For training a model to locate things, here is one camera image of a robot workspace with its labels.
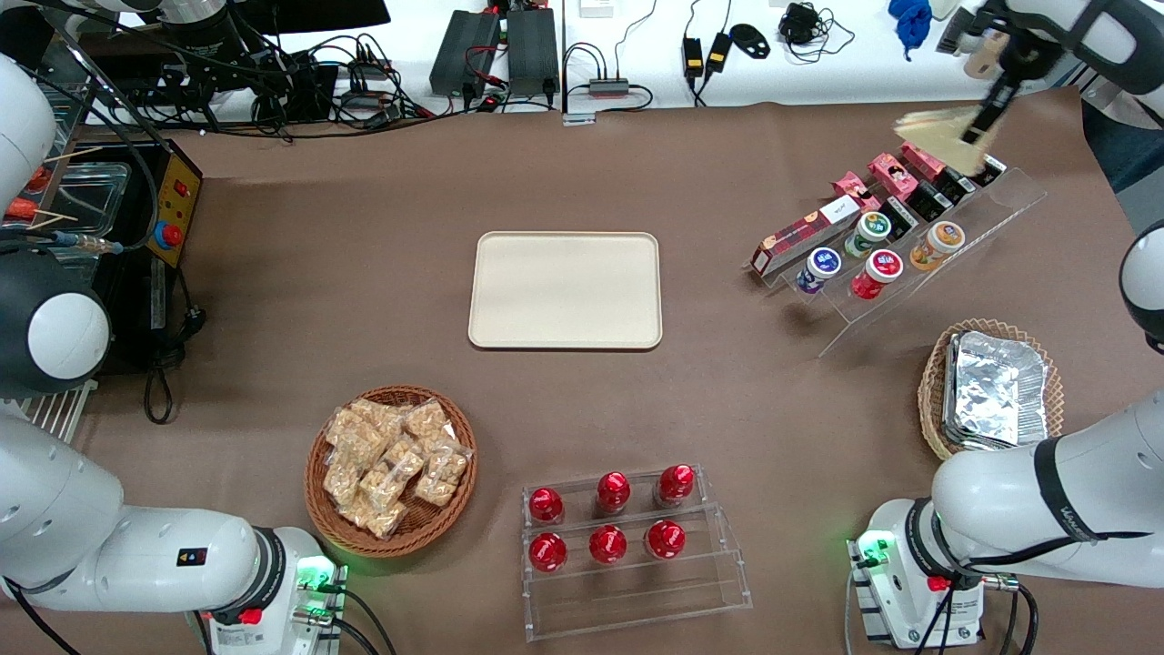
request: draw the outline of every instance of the wooden skewer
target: wooden skewer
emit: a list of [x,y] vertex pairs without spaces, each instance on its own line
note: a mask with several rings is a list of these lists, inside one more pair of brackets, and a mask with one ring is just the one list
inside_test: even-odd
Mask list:
[[43,213],[45,215],[51,215],[52,218],[45,220],[44,222],[35,222],[34,221],[31,225],[28,226],[29,229],[40,229],[41,227],[44,227],[45,225],[51,225],[51,223],[54,223],[54,222],[56,222],[58,220],[71,220],[73,222],[77,222],[76,218],[73,218],[71,215],[65,215],[63,213],[56,213],[56,212],[44,211],[44,209],[36,209],[36,213]]
[[49,157],[49,158],[44,159],[44,163],[58,162],[61,159],[68,159],[69,157],[76,157],[77,155],[87,155],[90,152],[95,152],[98,150],[104,150],[104,149],[105,148],[102,145],[98,145],[95,148],[90,148],[87,150],[76,150],[76,151],[69,152],[68,155],[57,155],[55,157]]
[[73,222],[77,221],[76,216],[72,216],[72,215],[69,215],[69,214],[64,214],[64,213],[57,213],[55,211],[36,209],[36,213],[43,213],[44,215],[51,215],[54,218],[61,218],[61,219],[64,219],[64,220],[71,220]]
[[58,220],[64,220],[66,218],[69,218],[69,216],[68,215],[58,215],[56,218],[50,218],[50,219],[45,220],[44,222],[34,222],[33,225],[29,225],[28,228],[29,229],[40,229],[41,227],[44,227],[45,225],[52,225],[54,222],[56,222]]

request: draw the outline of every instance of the emergency stop button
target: emergency stop button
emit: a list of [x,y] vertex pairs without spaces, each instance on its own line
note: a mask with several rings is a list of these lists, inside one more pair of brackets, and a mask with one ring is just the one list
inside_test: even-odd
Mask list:
[[164,220],[158,221],[157,227],[154,228],[154,241],[163,250],[177,248],[185,237],[186,235],[182,233],[180,227]]
[[263,611],[258,607],[248,607],[239,612],[239,622],[244,626],[257,626],[263,620]]

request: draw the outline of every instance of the wicker basket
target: wicker basket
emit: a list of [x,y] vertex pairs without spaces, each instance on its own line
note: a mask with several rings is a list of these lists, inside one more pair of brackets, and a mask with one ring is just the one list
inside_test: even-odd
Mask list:
[[942,432],[942,407],[945,398],[946,348],[950,346],[950,339],[954,334],[967,330],[974,330],[1000,340],[1024,342],[1038,351],[1038,355],[1043,357],[1043,362],[1046,363],[1048,370],[1046,387],[1043,390],[1043,405],[1046,408],[1046,432],[1052,439],[1062,436],[1063,382],[1059,379],[1059,370],[1055,368],[1055,362],[1051,357],[1038,346],[1038,342],[1030,339],[1027,333],[1017,329],[1017,327],[1007,325],[1000,320],[972,318],[951,325],[942,334],[938,343],[934,347],[934,353],[930,354],[930,361],[925,364],[925,372],[922,373],[922,386],[917,389],[917,411],[922,419],[922,435],[925,437],[925,443],[930,444],[930,448],[937,454],[938,458],[950,460],[953,457],[953,454],[963,450],[958,446],[946,441],[945,434]]
[[417,484],[413,480],[402,499],[409,507],[404,521],[389,539],[381,540],[371,533],[353,526],[335,510],[332,497],[324,491],[324,476],[327,475],[325,461],[332,446],[324,439],[324,430],[320,430],[319,435],[315,436],[315,443],[312,444],[311,455],[307,457],[307,470],[304,474],[307,512],[311,514],[312,522],[315,524],[315,529],[348,553],[372,558],[400,557],[436,541],[453,526],[461,512],[464,512],[477,483],[477,443],[474,441],[473,429],[460,408],[432,390],[410,386],[381,387],[361,394],[360,398],[392,406],[420,405],[428,399],[436,399],[453,423],[457,441],[471,448],[475,454],[469,460],[469,469],[461,478],[461,486],[453,494],[453,500],[445,507],[436,507],[413,498],[412,489]]

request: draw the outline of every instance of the acrylic display stand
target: acrylic display stand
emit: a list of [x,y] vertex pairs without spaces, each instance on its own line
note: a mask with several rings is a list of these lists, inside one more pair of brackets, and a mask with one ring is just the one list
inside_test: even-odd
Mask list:
[[981,248],[982,243],[994,238],[999,229],[1014,220],[1015,216],[1035,206],[1045,197],[1046,191],[1038,183],[1022,170],[1012,168],[988,186],[963,198],[957,206],[942,214],[938,220],[950,220],[958,223],[966,232],[966,244],[943,259],[941,265],[931,271],[918,270],[909,262],[909,252],[925,238],[925,233],[931,225],[915,215],[918,218],[918,225],[887,245],[887,249],[897,252],[904,261],[901,277],[887,285],[881,294],[872,300],[860,298],[852,291],[853,277],[864,269],[865,259],[854,258],[845,252],[844,242],[851,229],[846,229],[832,240],[822,243],[842,254],[844,266],[839,275],[829,279],[824,287],[815,294],[805,293],[796,285],[796,275],[801,271],[801,264],[781,271],[780,278],[792,286],[802,301],[828,306],[845,321],[840,333],[818,357],[824,357],[844,340],[852,337],[865,326],[892,311],[938,275],[949,271],[959,261],[965,259],[968,252]]
[[[631,500],[623,514],[601,518],[595,510],[598,478],[526,487],[521,494],[521,596],[527,642],[611,628],[653,624],[752,607],[744,556],[723,508],[711,498],[703,470],[682,506],[658,510],[653,490],[662,471],[629,475]],[[548,486],[562,497],[565,522],[539,527],[530,517],[530,496]],[[666,562],[650,556],[643,542],[655,521],[670,520],[687,532],[683,553]],[[612,565],[590,557],[590,535],[602,526],[626,535],[626,555]],[[530,565],[530,543],[554,533],[568,548],[553,574]]]

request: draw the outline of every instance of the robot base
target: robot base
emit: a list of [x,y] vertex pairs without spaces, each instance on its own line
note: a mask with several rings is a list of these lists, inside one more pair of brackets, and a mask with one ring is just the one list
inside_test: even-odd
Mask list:
[[327,595],[301,589],[306,584],[336,583],[336,567],[319,544],[299,528],[276,528],[286,549],[286,571],[275,600],[255,625],[223,626],[208,621],[211,646],[217,655],[312,655],[328,627],[292,620],[292,613],[328,608]]
[[[860,603],[865,633],[871,641],[892,641],[901,649],[918,647],[946,590],[932,591],[929,577],[922,572],[909,551],[906,534],[907,517],[914,503],[892,500],[882,505],[870,520],[868,531],[856,542],[849,542],[853,581]],[[858,569],[867,557],[881,564]],[[946,646],[968,646],[981,638],[982,585],[953,593]],[[943,641],[945,612],[925,641],[927,648],[938,648]]]

